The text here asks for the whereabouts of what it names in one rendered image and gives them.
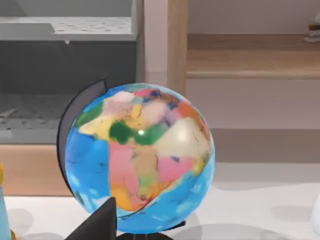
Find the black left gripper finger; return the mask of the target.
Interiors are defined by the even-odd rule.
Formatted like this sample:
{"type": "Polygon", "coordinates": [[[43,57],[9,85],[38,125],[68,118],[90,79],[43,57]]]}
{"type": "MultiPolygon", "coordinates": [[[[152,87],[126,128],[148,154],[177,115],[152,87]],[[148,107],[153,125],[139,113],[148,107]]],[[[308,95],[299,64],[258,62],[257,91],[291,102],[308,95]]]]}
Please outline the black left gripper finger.
{"type": "Polygon", "coordinates": [[[110,197],[65,240],[116,240],[116,199],[110,197]]]}

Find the colourful globe on black stand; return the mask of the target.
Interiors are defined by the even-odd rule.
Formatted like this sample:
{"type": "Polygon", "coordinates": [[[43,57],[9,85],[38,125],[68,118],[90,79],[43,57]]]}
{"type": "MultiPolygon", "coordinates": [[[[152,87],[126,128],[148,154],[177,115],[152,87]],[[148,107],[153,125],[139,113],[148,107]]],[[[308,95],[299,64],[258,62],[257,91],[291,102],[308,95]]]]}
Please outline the colourful globe on black stand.
{"type": "Polygon", "coordinates": [[[98,80],[76,94],[58,125],[63,180],[94,213],[116,202],[116,240],[173,240],[166,231],[208,193],[216,168],[211,131],[174,90],[150,83],[98,80]]]}

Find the pale wooden drawer front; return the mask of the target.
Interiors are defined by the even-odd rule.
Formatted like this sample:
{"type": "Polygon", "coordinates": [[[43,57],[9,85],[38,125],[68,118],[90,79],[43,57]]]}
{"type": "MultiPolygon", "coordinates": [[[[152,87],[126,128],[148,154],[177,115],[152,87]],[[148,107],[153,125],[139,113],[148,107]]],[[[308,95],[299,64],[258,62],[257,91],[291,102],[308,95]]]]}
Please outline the pale wooden drawer front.
{"type": "Polygon", "coordinates": [[[60,172],[55,145],[0,144],[0,163],[6,196],[72,195],[60,172]]]}

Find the light blue and yellow object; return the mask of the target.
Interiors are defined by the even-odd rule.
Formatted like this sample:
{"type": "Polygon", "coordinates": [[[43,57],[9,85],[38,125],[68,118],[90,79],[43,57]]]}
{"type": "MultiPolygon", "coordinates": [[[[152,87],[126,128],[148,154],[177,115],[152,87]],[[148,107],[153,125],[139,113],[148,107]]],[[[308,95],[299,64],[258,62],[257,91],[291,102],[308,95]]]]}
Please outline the light blue and yellow object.
{"type": "Polygon", "coordinates": [[[4,174],[0,163],[0,240],[17,240],[15,233],[10,229],[8,213],[3,193],[4,174]]]}

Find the grey pierced drawer inside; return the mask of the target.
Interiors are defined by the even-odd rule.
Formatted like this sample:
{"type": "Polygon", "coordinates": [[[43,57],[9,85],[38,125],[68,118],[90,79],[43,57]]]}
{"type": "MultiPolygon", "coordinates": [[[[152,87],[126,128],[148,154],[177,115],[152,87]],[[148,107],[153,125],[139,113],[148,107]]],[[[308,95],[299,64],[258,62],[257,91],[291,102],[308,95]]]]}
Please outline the grey pierced drawer inside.
{"type": "Polygon", "coordinates": [[[139,48],[130,16],[0,16],[0,144],[55,143],[80,90],[137,80],[139,48]]]}

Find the white rounded object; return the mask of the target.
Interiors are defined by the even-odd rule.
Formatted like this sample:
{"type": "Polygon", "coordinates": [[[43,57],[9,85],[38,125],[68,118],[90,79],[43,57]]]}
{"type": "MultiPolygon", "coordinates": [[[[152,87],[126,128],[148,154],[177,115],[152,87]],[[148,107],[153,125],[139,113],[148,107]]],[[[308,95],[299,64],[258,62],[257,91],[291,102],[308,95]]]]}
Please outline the white rounded object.
{"type": "Polygon", "coordinates": [[[310,226],[312,231],[320,237],[320,194],[318,195],[311,212],[310,226]]]}

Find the wooden open shelf unit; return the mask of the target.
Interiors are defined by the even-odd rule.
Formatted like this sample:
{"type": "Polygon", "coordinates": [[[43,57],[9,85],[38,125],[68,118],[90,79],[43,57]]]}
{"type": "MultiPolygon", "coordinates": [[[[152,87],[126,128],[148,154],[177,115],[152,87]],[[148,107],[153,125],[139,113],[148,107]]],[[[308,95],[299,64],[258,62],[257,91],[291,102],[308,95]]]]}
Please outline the wooden open shelf unit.
{"type": "Polygon", "coordinates": [[[195,79],[320,80],[320,42],[300,34],[188,33],[188,0],[168,0],[167,75],[195,79]]]}

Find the small white figurine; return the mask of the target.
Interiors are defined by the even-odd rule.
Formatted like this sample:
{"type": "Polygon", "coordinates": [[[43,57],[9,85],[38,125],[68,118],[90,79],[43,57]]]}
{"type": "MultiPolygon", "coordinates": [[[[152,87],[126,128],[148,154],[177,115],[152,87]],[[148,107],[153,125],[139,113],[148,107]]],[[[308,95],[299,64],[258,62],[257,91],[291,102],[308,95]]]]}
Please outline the small white figurine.
{"type": "Polygon", "coordinates": [[[320,20],[308,24],[308,33],[303,39],[308,43],[320,42],[320,20]]]}

